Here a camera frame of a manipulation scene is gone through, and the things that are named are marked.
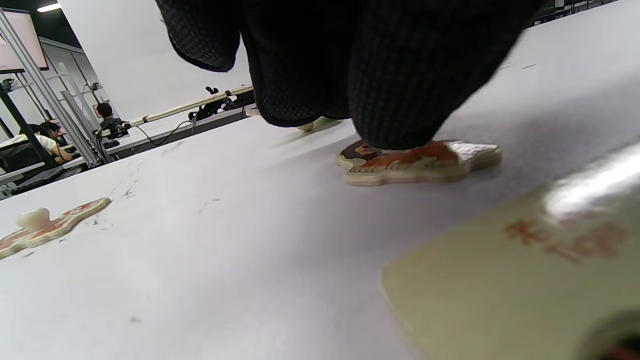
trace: white shirt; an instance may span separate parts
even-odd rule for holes
[[[46,150],[49,151],[49,154],[53,153],[51,152],[52,149],[56,148],[58,146],[58,143],[56,143],[55,140],[52,140],[46,136],[42,136],[42,135],[38,135],[35,134],[36,139],[38,139],[38,142],[40,143],[40,145],[42,145],[42,147]],[[17,142],[23,142],[23,141],[27,141],[27,136],[25,134],[20,134],[17,136],[14,136],[13,138],[0,143],[0,147],[5,147],[5,146],[9,146],[13,143],[17,143]]]

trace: gloved hand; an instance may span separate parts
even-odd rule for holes
[[[203,69],[231,69],[242,34],[269,123],[353,117],[371,145],[408,149],[491,77],[542,0],[156,2]]]

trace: ceiling light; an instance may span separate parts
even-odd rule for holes
[[[62,5],[60,5],[58,3],[55,3],[55,4],[43,6],[43,7],[39,8],[38,11],[41,12],[41,13],[44,13],[44,12],[49,12],[51,10],[60,9],[61,7],[62,7]]]

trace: beige card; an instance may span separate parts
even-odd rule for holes
[[[640,144],[389,265],[429,360],[640,359]]]

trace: person sitting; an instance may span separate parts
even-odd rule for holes
[[[65,139],[60,136],[60,125],[54,122],[45,121],[40,124],[40,127],[44,128],[47,131],[46,134],[43,134],[44,136],[55,140],[60,146],[68,145]]]
[[[100,123],[100,127],[103,130],[108,129],[111,131],[111,135],[108,136],[109,139],[119,138],[129,134],[129,132],[122,129],[122,127],[118,127],[118,125],[122,125],[125,122],[120,120],[118,117],[113,117],[113,109],[111,108],[111,105],[106,102],[101,102],[96,107],[96,110],[104,119]]]
[[[43,135],[48,134],[48,130],[35,124],[28,125],[33,131],[33,134],[36,136],[36,139],[38,140],[40,145],[49,154],[51,154],[51,156],[53,156],[54,160],[56,160],[57,163],[64,164],[68,161],[73,160],[73,156],[71,156],[71,154],[64,151],[63,149],[60,149],[60,146],[58,145],[58,143],[56,143],[55,140]],[[27,135],[24,134],[23,130],[20,130],[20,133],[18,135],[5,142],[0,143],[0,148],[24,141],[28,141]]]

